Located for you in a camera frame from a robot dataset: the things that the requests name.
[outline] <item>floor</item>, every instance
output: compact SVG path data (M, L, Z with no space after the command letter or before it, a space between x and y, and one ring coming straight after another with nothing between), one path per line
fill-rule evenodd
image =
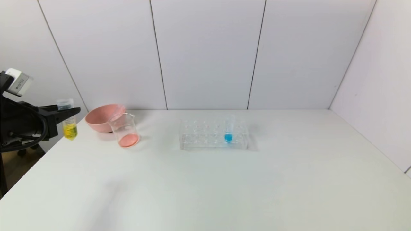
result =
M18 180L44 155L39 147L36 150L27 148L26 154L19 156L17 152L2 153L6 182L9 190Z

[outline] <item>white table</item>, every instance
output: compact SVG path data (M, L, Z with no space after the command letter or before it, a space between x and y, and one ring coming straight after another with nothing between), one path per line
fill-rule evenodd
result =
M81 121L0 200L0 230L411 230L411 179L331 111L133 113L128 149ZM179 149L180 119L228 113L250 150Z

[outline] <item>blue liquid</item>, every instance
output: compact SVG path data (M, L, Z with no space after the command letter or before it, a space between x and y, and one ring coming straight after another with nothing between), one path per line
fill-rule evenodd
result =
M224 139L226 140L227 143L231 143L231 141L233 140L233 134L231 133L226 133L224 135Z

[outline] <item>glass beaker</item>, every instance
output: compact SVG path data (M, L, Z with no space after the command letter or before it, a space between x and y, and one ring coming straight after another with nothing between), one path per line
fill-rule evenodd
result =
M109 121L109 125L113 130L118 145L123 148L135 145L140 139L134 123L134 115L130 113L113 116Z

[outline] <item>pink bowl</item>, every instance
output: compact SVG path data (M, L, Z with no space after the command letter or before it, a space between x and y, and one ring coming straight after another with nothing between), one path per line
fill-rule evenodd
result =
M85 116L86 123L95 131L101 133L112 132L109 119L115 114L126 112L126 107L121 104L108 104L98 107Z

